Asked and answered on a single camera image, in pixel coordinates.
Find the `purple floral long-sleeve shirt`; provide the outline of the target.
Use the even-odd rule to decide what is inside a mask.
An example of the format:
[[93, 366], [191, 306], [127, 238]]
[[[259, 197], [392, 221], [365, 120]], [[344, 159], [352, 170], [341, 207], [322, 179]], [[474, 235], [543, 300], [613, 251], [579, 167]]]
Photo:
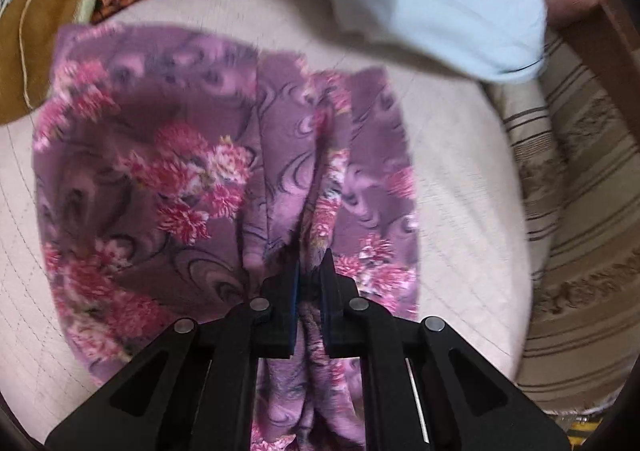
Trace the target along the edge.
[[181, 317], [208, 322], [331, 254], [418, 310], [418, 214], [387, 74], [309, 69], [175, 26], [66, 26], [32, 136], [44, 271], [98, 383]]

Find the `beige striped floral blanket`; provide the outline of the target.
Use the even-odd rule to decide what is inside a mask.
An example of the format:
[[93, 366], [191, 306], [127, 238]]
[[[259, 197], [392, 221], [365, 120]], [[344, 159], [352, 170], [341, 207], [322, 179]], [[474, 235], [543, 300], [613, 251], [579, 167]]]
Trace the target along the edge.
[[534, 297], [518, 385], [544, 411], [614, 402], [639, 356], [639, 142], [629, 98], [555, 31], [536, 80], [488, 85], [518, 170]]

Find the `pink quilted mattress cover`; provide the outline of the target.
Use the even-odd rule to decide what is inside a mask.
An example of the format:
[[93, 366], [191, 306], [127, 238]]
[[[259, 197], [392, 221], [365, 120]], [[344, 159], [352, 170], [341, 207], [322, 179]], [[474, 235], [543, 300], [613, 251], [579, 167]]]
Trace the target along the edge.
[[[520, 179], [477, 82], [341, 34], [326, 0], [142, 0], [122, 23], [165, 22], [294, 50], [316, 69], [382, 66], [416, 170], [423, 315], [439, 315], [506, 376], [523, 353], [532, 287]], [[32, 119], [1, 128], [1, 393], [43, 439], [96, 386], [62, 338], [34, 206]]]

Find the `brown cartoon cushion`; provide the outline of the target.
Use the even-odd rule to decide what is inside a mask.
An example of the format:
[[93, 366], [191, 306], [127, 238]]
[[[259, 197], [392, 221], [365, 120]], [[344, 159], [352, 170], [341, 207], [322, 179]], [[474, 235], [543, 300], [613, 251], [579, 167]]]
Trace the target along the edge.
[[96, 0], [1, 0], [1, 122], [37, 109], [49, 88], [58, 29], [87, 23]]

